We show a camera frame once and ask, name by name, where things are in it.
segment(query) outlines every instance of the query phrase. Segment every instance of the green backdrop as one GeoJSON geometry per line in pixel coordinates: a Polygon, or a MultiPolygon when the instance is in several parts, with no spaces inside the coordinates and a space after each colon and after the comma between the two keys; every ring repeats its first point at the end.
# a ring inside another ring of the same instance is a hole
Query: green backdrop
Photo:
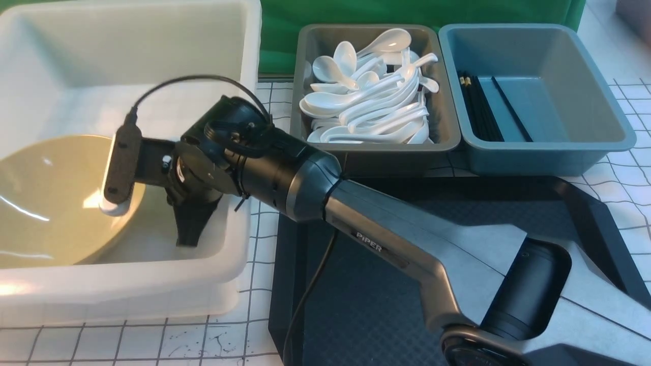
{"type": "MultiPolygon", "coordinates": [[[[39,0],[0,0],[0,10],[39,0]]],[[[293,74],[298,33],[313,23],[557,23],[579,27],[585,0],[260,0],[261,73],[293,74]]]]}

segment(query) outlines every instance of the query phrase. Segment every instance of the gray tray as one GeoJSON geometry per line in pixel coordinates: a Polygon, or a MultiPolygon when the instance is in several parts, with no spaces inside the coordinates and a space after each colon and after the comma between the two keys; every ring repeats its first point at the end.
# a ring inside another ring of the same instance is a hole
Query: gray tray
{"type": "Polygon", "coordinates": [[[450,82],[441,56],[441,47],[435,32],[420,25],[345,25],[318,24],[304,27],[298,38],[294,96],[290,135],[305,140],[310,134],[312,118],[304,115],[298,103],[312,92],[311,83],[319,81],[312,74],[312,62],[322,55],[332,56],[337,44],[347,40],[355,49],[362,49],[380,33],[390,28],[403,28],[411,35],[411,49],[419,54],[434,52],[439,62],[423,68],[426,76],[439,82],[441,90],[428,94],[430,138],[434,145],[403,144],[314,144],[334,154],[341,164],[348,153],[346,172],[360,175],[418,175],[427,170],[432,156],[454,149],[461,141],[459,122],[454,108],[450,82]]]}

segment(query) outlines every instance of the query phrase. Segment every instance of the black cable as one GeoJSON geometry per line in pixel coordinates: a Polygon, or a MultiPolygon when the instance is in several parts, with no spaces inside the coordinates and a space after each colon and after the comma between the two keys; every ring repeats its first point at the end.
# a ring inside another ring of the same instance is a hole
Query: black cable
{"type": "Polygon", "coordinates": [[[138,110],[138,107],[140,106],[140,103],[145,100],[148,96],[150,96],[153,92],[157,91],[158,89],[164,88],[170,84],[175,84],[175,83],[180,83],[183,81],[189,81],[189,80],[217,80],[217,81],[223,81],[225,83],[229,83],[231,85],[235,85],[237,88],[239,88],[241,91],[245,92],[246,95],[248,95],[253,102],[256,104],[264,118],[271,123],[271,116],[269,115],[269,112],[264,109],[264,106],[262,105],[262,102],[253,94],[249,89],[247,89],[244,85],[238,83],[237,81],[230,79],[229,77],[226,76],[220,76],[220,75],[213,75],[213,74],[197,74],[197,75],[186,75],[186,76],[180,76],[180,77],[175,77],[174,79],[170,79],[167,81],[164,81],[155,87],[149,89],[146,91],[138,100],[133,104],[133,107],[131,107],[131,111],[127,114],[126,119],[124,120],[125,123],[130,122],[135,124],[135,121],[137,119],[136,112],[138,110]]]}
{"type": "Polygon", "coordinates": [[[339,235],[339,230],[335,229],[335,231],[332,233],[332,237],[330,238],[330,243],[328,243],[327,248],[325,249],[324,256],[321,258],[321,263],[319,264],[319,267],[316,268],[316,272],[314,273],[314,276],[312,276],[312,279],[310,280],[310,284],[307,285],[307,288],[305,289],[303,296],[298,302],[298,306],[296,306],[294,315],[292,315],[292,320],[289,323],[289,328],[287,328],[287,334],[285,335],[285,340],[283,343],[283,365],[284,366],[291,366],[293,362],[293,360],[289,361],[290,360],[289,343],[292,337],[292,333],[294,332],[294,328],[296,327],[296,319],[298,318],[299,314],[305,307],[305,302],[307,301],[307,298],[310,296],[312,289],[314,289],[316,282],[321,277],[321,274],[323,273],[323,270],[326,267],[327,261],[330,258],[330,254],[332,254],[332,249],[335,247],[335,242],[337,241],[338,235],[339,235]]]}

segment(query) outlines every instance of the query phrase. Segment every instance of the plastic container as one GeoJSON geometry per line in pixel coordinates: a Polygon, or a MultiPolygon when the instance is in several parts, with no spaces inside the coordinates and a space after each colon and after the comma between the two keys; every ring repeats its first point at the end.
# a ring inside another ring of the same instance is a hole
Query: plastic container
{"type": "Polygon", "coordinates": [[[461,133],[454,112],[450,83],[441,56],[441,48],[433,30],[420,25],[401,24],[316,24],[304,27],[298,38],[294,95],[290,134],[306,139],[311,132],[312,118],[298,107],[301,99],[312,92],[311,83],[319,82],[312,74],[312,62],[321,55],[332,56],[337,44],[347,40],[355,49],[362,49],[378,35],[390,28],[403,28],[411,35],[411,50],[418,55],[434,52],[439,62],[422,68],[425,76],[439,82],[437,94],[427,94],[430,138],[435,144],[314,144],[334,154],[340,164],[346,160],[346,172],[355,175],[419,175],[432,164],[432,156],[454,149],[461,141],[461,133]]]}
{"type": "Polygon", "coordinates": [[[480,175],[576,176],[636,137],[603,76],[572,30],[552,24],[446,25],[439,32],[450,80],[482,84],[504,142],[473,135],[458,82],[452,96],[471,170],[480,175]],[[533,142],[524,142],[494,76],[533,142]]]}
{"type": "MultiPolygon", "coordinates": [[[[111,136],[142,92],[171,77],[221,74],[253,90],[260,14],[257,0],[70,1],[6,11],[0,158],[61,135],[111,136]]],[[[170,86],[143,103],[138,124],[147,137],[178,139],[236,90],[216,82],[170,86]]],[[[248,204],[234,211],[238,201],[224,197],[198,248],[176,247],[165,192],[149,187],[96,264],[0,270],[0,327],[229,311],[251,220],[248,204]]]]}

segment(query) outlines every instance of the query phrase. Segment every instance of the grid pattern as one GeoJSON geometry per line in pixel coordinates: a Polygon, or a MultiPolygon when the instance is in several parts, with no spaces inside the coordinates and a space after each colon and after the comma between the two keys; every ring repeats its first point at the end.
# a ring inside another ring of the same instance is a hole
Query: grid pattern
{"type": "MultiPolygon", "coordinates": [[[[651,80],[609,80],[637,144],[582,176],[563,177],[605,202],[651,290],[651,80]]],[[[259,83],[258,97],[288,130],[291,83],[259,83]]],[[[433,162],[428,176],[473,176],[465,152],[433,162]]],[[[281,366],[267,323],[279,214],[251,199],[249,256],[240,302],[225,315],[0,329],[0,364],[77,366],[281,366]]]]}

